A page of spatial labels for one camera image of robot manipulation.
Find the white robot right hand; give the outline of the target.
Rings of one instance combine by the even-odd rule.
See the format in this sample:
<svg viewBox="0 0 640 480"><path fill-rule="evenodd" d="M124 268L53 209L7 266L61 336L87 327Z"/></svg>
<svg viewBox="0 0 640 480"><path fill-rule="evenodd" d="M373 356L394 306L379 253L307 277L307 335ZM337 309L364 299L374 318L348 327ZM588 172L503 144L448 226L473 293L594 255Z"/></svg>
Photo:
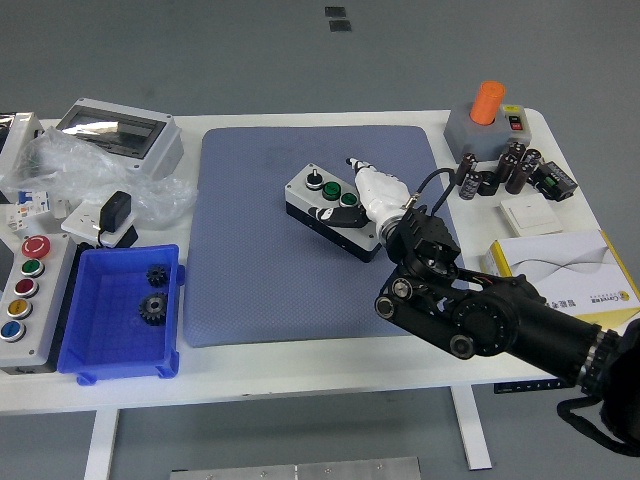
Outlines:
<svg viewBox="0 0 640 480"><path fill-rule="evenodd" d="M337 228L362 228L375 225L381 238L385 229L395 226L403 217L411 195L407 186L393 175L380 172L366 161L350 157L346 163L354 170L358 207L311 207L309 214L321 223Z"/></svg>

